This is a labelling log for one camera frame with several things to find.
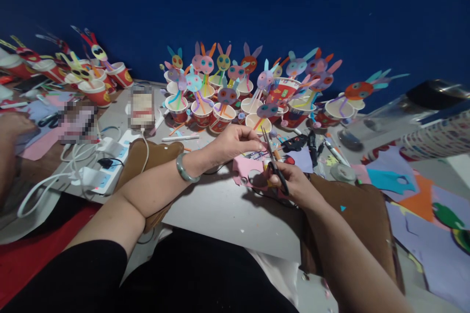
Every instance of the paper craft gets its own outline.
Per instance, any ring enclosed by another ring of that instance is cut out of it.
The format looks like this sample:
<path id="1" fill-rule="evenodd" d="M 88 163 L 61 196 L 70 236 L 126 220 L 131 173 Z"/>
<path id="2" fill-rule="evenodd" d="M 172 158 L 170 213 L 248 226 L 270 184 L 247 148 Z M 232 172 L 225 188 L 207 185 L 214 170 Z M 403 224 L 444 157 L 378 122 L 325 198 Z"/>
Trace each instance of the paper craft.
<path id="1" fill-rule="evenodd" d="M 416 175 L 416 182 L 418 183 L 420 191 L 414 196 L 399 201 L 398 204 L 411 210 L 423 219 L 432 222 L 434 214 L 432 212 L 431 204 L 431 187 L 434 183 L 421 175 Z"/>
<path id="2" fill-rule="evenodd" d="M 303 146 L 299 152 L 292 151 L 287 155 L 294 159 L 295 165 L 300 167 L 303 172 L 313 174 L 312 159 L 307 146 Z"/>
<path id="3" fill-rule="evenodd" d="M 393 171 L 368 170 L 372 184 L 379 190 L 403 194 L 405 190 L 416 191 L 407 175 L 399 175 Z"/>
<path id="4" fill-rule="evenodd" d="M 470 312 L 470 256 L 448 232 L 419 217 L 406 214 L 408 231 L 416 234 L 429 290 Z"/>
<path id="5" fill-rule="evenodd" d="M 238 172 L 237 176 L 233 176 L 233 179 L 238 186 L 252 187 L 252 188 L 260 189 L 262 191 L 267 191 L 268 189 L 267 182 L 266 182 L 266 186 L 259 187 L 259 186 L 253 185 L 250 182 L 250 178 L 249 178 L 250 171 L 252 170 L 256 170 L 256 171 L 259 171 L 260 173 L 264 173 L 264 167 L 261 161 L 248 159 L 243 156 L 237 156 L 234 158 L 232 170 Z"/>
<path id="6" fill-rule="evenodd" d="M 448 207 L 464 224 L 465 230 L 470 230 L 470 202 L 436 185 L 431 189 L 432 201 Z"/>
<path id="7" fill-rule="evenodd" d="M 415 186 L 416 191 L 406 190 L 403 195 L 391 191 L 383 191 L 391 199 L 396 202 L 402 201 L 410 196 L 414 196 L 420 191 L 416 182 L 413 169 L 408 162 L 400 155 L 400 147 L 389 146 L 387 151 L 380 151 L 377 160 L 366 165 L 367 170 L 393 171 L 400 175 L 408 175 L 411 183 Z"/>

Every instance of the black sleeve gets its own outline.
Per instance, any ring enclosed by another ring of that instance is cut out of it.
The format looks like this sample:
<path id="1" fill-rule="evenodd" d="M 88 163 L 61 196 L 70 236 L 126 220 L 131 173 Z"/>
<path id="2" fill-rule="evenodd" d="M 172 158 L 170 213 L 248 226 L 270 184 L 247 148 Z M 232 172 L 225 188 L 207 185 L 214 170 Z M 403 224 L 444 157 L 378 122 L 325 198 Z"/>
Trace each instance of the black sleeve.
<path id="1" fill-rule="evenodd" d="M 116 242 L 73 246 L 50 261 L 2 313 L 113 311 L 126 266 L 126 251 Z"/>

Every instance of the bracelet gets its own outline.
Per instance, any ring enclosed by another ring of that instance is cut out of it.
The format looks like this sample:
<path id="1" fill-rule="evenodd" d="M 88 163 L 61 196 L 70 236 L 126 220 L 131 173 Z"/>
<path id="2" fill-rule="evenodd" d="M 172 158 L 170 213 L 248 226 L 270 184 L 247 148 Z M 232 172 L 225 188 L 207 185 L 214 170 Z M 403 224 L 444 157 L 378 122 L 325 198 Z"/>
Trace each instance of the bracelet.
<path id="1" fill-rule="evenodd" d="M 188 175 L 188 173 L 186 172 L 185 167 L 183 166 L 183 156 L 184 155 L 185 155 L 184 153 L 181 153 L 176 158 L 176 168 L 178 169 L 178 172 L 180 173 L 180 176 L 184 181 L 188 181 L 188 182 L 191 182 L 191 183 L 196 183 L 201 179 L 201 177 L 198 176 L 196 178 L 193 178 L 193 177 Z"/>

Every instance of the hand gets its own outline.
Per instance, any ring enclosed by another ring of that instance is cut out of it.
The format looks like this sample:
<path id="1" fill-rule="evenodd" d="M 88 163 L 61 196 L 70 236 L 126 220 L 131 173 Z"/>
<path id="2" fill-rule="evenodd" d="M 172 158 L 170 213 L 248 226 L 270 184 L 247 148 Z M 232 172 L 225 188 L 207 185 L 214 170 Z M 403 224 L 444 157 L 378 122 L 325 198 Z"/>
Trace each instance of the hand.
<path id="1" fill-rule="evenodd" d="M 229 125 L 202 150 L 208 155 L 210 166 L 225 164 L 234 157 L 246 152 L 259 152 L 263 149 L 261 140 L 253 129 L 242 125 Z"/>
<path id="2" fill-rule="evenodd" d="M 289 195 L 294 203 L 301 208 L 315 208 L 317 204 L 324 201 L 320 192 L 310 183 L 302 170 L 295 165 L 277 162 L 278 169 L 282 172 Z M 276 187 L 282 187 L 281 181 L 277 175 L 273 175 L 270 168 L 267 169 L 269 180 Z"/>
<path id="3" fill-rule="evenodd" d="M 17 138 L 21 134 L 34 131 L 38 127 L 25 112 L 6 112 L 0 116 L 1 135 Z"/>

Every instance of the orange paper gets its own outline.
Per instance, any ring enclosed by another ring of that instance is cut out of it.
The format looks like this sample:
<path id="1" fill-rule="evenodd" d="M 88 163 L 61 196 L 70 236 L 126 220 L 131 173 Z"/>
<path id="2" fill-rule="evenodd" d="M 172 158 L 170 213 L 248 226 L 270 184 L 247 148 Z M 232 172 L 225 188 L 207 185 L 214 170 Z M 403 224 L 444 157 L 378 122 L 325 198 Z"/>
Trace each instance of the orange paper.
<path id="1" fill-rule="evenodd" d="M 432 222 L 434 219 L 434 213 L 432 211 L 431 187 L 434 182 L 421 175 L 415 175 L 415 177 L 420 192 L 398 202 L 398 204 L 404 206 L 406 209 L 412 211 L 423 219 Z"/>

